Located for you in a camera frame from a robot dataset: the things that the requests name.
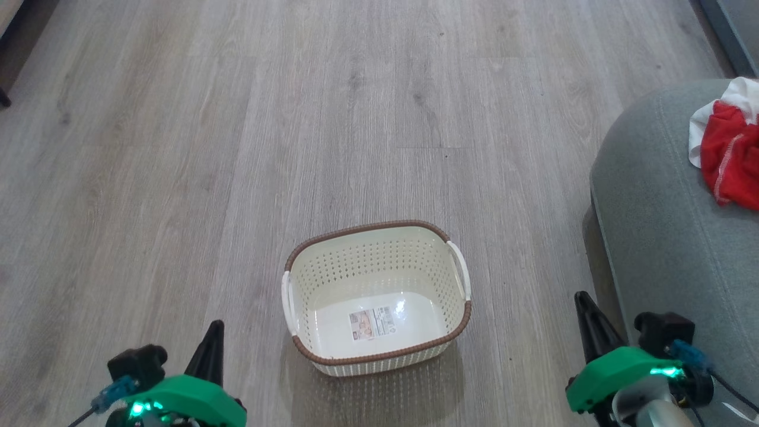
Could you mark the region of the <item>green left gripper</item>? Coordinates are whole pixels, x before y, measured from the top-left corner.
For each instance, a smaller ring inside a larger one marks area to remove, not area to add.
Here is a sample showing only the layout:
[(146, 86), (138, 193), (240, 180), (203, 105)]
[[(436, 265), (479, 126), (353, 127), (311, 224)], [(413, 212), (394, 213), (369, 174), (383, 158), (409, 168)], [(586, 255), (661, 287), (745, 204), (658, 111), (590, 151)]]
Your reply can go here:
[(211, 322), (184, 375), (125, 398), (122, 426), (245, 426), (246, 410), (223, 390), (224, 333)]

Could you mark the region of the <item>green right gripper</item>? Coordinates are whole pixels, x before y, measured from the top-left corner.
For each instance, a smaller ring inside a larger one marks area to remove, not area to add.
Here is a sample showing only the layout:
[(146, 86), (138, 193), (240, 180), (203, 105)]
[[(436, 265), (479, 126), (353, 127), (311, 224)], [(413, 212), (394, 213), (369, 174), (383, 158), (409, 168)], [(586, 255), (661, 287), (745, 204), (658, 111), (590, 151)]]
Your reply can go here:
[(626, 343), (588, 292), (575, 292), (574, 301), (588, 365), (567, 386), (571, 411), (590, 413), (609, 396), (651, 375), (681, 375), (681, 361), (659, 359), (637, 347), (621, 347)]

